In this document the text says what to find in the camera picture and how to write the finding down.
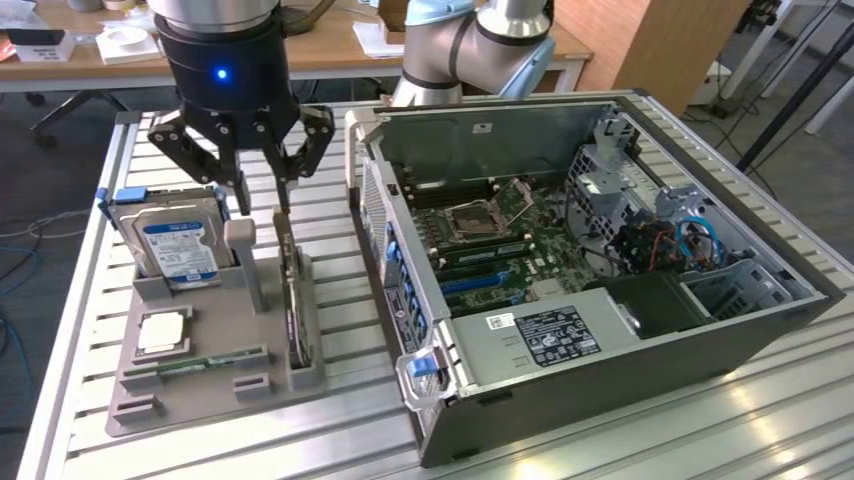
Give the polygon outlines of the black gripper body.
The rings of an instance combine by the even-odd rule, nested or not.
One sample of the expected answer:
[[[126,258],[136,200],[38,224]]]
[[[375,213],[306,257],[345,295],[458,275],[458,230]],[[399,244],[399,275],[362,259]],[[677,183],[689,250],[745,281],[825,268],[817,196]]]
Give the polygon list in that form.
[[[263,120],[280,142],[301,117],[290,91],[280,19],[271,16],[247,30],[219,33],[178,28],[163,16],[155,25],[190,126],[216,135],[226,116],[235,124],[236,147],[255,149],[260,146],[255,122]]]

